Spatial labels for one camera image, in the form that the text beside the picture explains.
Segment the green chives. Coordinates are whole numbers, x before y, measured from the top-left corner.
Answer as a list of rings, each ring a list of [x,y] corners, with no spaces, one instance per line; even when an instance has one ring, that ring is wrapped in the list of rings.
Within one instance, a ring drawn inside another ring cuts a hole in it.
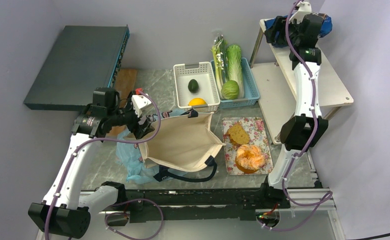
[[[217,34],[217,36],[214,39],[213,45],[218,43],[218,42],[224,42],[224,49],[223,49],[223,62],[224,62],[224,68],[223,68],[223,83],[227,82],[228,80],[228,59],[226,55],[226,46],[227,42],[224,39],[224,36],[220,33]]]

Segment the light blue printed grocery bag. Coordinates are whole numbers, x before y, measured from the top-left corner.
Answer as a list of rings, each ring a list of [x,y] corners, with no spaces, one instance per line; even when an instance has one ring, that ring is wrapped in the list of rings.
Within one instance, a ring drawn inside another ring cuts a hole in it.
[[[180,116],[185,113],[184,109],[175,108],[172,110],[164,111],[161,113],[161,119]],[[150,121],[155,122],[159,119],[156,113],[151,115],[144,116],[143,119],[148,118]],[[124,130],[118,134],[117,139],[124,139],[130,134],[129,130]],[[119,158],[120,164],[126,167],[127,169],[127,182],[133,182],[135,184],[141,185],[150,182],[157,182],[154,179],[154,175],[159,173],[159,166],[155,165],[153,167],[146,168],[144,161],[140,152],[140,149],[137,144],[129,143],[120,143],[116,144],[116,156]],[[180,171],[176,169],[169,169],[169,172],[178,176],[184,176],[187,174],[185,171]]]

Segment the brown potato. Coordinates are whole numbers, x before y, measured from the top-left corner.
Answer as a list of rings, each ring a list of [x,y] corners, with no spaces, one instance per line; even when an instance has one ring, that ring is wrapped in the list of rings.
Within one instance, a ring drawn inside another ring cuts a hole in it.
[[[250,136],[239,123],[233,124],[227,130],[226,135],[229,136],[230,142],[235,146],[247,145],[250,143]]]

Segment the green napa cabbage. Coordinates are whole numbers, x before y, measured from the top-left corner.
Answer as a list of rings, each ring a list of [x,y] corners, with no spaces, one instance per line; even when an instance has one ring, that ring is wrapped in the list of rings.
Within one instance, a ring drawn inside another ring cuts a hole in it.
[[[235,81],[239,86],[238,99],[245,96],[244,78],[242,69],[242,49],[237,44],[229,45],[226,49],[228,79]]]

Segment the green celery stalks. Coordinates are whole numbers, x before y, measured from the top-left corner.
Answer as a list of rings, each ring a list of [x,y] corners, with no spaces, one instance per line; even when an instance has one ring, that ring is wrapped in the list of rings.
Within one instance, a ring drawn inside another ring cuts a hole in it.
[[[212,49],[211,49],[212,54],[213,54],[213,63],[214,63],[214,69],[215,69],[215,81],[216,81],[219,97],[221,100],[225,100],[225,98],[222,94],[222,88],[224,85],[224,82],[223,82],[223,70],[224,70],[223,49],[224,49],[224,42],[223,41],[219,41],[218,43],[214,44],[212,46]]]

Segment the beige canvas tote bag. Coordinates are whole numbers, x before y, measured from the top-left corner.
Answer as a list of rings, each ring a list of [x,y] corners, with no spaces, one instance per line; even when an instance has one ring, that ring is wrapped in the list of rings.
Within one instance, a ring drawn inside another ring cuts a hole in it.
[[[179,115],[155,121],[159,129],[153,139],[138,148],[147,168],[155,164],[183,172],[198,172],[207,167],[209,157],[216,157],[225,145],[211,130],[213,112],[196,117]]]

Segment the dark green cucumber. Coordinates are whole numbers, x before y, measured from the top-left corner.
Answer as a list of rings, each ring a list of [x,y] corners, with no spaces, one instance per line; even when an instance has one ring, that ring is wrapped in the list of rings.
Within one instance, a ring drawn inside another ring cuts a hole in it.
[[[188,90],[190,93],[192,94],[197,94],[199,92],[199,83],[196,79],[191,79],[189,82],[188,82],[188,86],[187,86]]]

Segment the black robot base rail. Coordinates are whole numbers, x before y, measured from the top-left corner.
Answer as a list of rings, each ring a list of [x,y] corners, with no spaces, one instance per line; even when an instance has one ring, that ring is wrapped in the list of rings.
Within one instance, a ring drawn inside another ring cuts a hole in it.
[[[126,211],[130,223],[175,220],[240,219],[256,220],[260,210],[289,209],[291,204],[281,190],[263,182],[256,188],[128,189],[117,205],[102,211]],[[163,212],[161,217],[154,204]]]

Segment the yellow lemon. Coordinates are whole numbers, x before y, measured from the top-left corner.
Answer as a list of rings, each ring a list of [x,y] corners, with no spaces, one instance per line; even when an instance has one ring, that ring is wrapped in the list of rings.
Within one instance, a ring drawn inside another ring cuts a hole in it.
[[[202,106],[207,105],[206,101],[202,98],[193,98],[188,103],[189,106]]]

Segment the blue perforated plastic basket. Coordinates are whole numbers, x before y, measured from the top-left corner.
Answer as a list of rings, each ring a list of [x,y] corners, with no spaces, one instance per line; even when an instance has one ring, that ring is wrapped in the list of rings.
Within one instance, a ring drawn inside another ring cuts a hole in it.
[[[234,100],[221,100],[219,98],[219,105],[215,106],[215,109],[213,110],[214,112],[216,112],[218,109],[252,106],[259,100],[259,90],[249,66],[249,62],[245,57],[241,58],[241,67],[244,98],[238,98]]]

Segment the small green cabbage head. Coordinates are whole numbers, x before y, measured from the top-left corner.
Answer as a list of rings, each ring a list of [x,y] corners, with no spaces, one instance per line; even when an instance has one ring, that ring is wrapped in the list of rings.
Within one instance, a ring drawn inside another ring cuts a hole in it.
[[[240,88],[236,81],[228,80],[222,85],[220,93],[225,100],[235,100],[239,96]]]

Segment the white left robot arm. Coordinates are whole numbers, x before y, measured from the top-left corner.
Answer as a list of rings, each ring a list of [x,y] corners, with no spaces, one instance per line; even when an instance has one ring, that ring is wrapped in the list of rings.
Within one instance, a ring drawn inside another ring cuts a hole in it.
[[[126,205],[126,188],[118,182],[107,181],[95,192],[81,196],[89,165],[112,128],[128,127],[135,135],[132,144],[143,143],[149,130],[150,121],[142,120],[142,112],[155,102],[148,94],[137,89],[128,95],[124,107],[120,107],[120,102],[115,89],[97,88],[92,102],[75,119],[65,159],[52,186],[40,203],[32,203],[28,209],[29,217],[45,239],[52,235],[80,239],[93,215],[108,207],[120,210]]]

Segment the blue packaged item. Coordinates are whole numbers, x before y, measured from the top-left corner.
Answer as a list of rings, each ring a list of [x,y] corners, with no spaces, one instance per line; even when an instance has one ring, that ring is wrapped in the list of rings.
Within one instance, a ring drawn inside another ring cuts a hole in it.
[[[325,13],[314,13],[314,14],[323,18],[323,23],[320,29],[319,38],[324,38],[333,29],[332,18]],[[275,20],[276,17],[264,20],[266,29],[271,28]]]

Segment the white perforated plastic basket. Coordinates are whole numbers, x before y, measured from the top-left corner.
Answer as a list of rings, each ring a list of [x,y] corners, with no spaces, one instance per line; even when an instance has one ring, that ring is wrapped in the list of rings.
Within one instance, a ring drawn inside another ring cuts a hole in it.
[[[173,66],[177,106],[180,109],[189,109],[189,102],[194,98],[203,99],[206,104],[194,108],[198,112],[216,112],[220,105],[220,96],[216,85],[212,64],[208,61],[193,64],[175,64]],[[198,91],[189,91],[189,83],[196,80]]]

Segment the orange pumpkin slice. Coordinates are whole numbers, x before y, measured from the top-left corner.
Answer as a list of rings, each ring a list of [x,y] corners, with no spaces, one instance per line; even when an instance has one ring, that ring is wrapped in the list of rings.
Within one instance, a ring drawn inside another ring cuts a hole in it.
[[[236,167],[245,174],[253,174],[266,165],[266,158],[257,145],[243,144],[236,150]]]

